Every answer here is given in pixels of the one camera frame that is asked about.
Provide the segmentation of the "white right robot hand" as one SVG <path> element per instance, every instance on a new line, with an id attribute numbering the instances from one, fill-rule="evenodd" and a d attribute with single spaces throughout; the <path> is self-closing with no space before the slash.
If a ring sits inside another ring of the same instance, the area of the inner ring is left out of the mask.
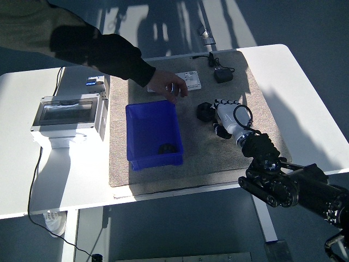
<path id="1" fill-rule="evenodd" d="M 249 127 L 249 113 L 237 100 L 216 99 L 213 108 L 216 109 L 223 127 L 235 138 L 236 143 L 251 133 L 246 129 Z"/>

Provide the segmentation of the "person's hand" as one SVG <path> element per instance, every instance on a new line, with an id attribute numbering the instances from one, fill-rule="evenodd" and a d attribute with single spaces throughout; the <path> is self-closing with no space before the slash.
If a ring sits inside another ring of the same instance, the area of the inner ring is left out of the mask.
<path id="1" fill-rule="evenodd" d="M 156 70 L 147 87 L 172 104 L 177 103 L 179 94 L 181 97 L 188 96 L 186 82 L 176 74 L 164 70 Z"/>

